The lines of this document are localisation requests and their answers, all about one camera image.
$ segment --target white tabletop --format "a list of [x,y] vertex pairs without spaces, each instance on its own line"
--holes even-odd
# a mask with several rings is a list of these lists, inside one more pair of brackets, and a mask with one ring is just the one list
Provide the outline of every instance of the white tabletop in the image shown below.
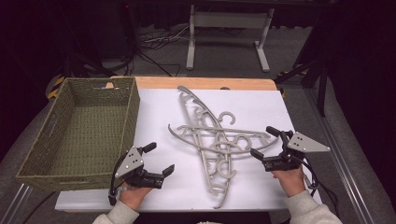
[[[236,117],[234,125],[230,120],[222,122],[223,128],[264,132],[266,126],[281,131],[293,130],[287,108],[279,91],[220,91],[192,90],[215,114],[232,112]],[[278,180],[265,172],[260,161],[249,153],[233,155],[233,169],[237,174],[225,204],[219,204],[219,197],[213,196],[206,183],[204,166],[198,150],[176,139],[168,131],[187,124],[178,90],[139,89],[141,98],[136,125],[134,145],[143,147],[151,142],[157,148],[143,154],[145,169],[160,174],[169,165],[175,171],[165,178],[162,189],[154,189],[143,201],[140,212],[191,212],[191,211],[269,211],[285,209],[286,195]],[[265,157],[279,154],[282,143],[261,150]],[[61,192],[55,209],[69,212],[108,211],[110,206],[107,189],[91,189]],[[314,199],[321,203],[318,192]]]

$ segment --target gray sleeve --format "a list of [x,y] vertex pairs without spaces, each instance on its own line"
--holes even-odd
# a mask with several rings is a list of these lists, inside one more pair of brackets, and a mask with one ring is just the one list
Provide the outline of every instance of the gray sleeve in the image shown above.
[[286,200],[291,220],[290,224],[309,223],[341,223],[326,204],[318,204],[305,190]]
[[132,224],[139,214],[128,207],[125,203],[117,201],[111,211],[96,218],[93,224]]

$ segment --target hand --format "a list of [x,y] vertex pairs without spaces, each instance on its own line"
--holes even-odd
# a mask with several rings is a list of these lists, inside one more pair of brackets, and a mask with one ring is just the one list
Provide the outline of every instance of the hand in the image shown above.
[[[122,184],[123,187],[130,187],[127,183]],[[140,204],[143,202],[145,196],[152,190],[152,188],[134,188],[122,190],[120,192],[120,201],[125,203],[128,207],[133,210],[137,210]]]
[[297,195],[305,190],[303,167],[288,171],[272,171],[274,178],[279,179],[280,186],[288,197]]

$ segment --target white metal stand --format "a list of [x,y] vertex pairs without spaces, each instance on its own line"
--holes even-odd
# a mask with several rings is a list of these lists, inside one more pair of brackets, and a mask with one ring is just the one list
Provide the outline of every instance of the white metal stand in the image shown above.
[[227,28],[250,28],[262,29],[262,38],[260,41],[255,41],[257,54],[259,55],[260,63],[263,72],[269,72],[270,67],[262,49],[265,38],[271,24],[274,10],[269,9],[268,13],[224,13],[224,12],[198,12],[195,11],[194,5],[191,6],[190,14],[190,42],[189,52],[187,55],[187,70],[192,70],[194,67],[194,53],[195,53],[195,27],[227,27]]

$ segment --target basket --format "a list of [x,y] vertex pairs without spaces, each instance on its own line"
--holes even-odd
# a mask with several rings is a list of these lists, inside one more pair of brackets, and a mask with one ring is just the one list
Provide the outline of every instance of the basket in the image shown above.
[[139,103],[134,77],[67,78],[16,178],[43,190],[108,189],[134,144]]

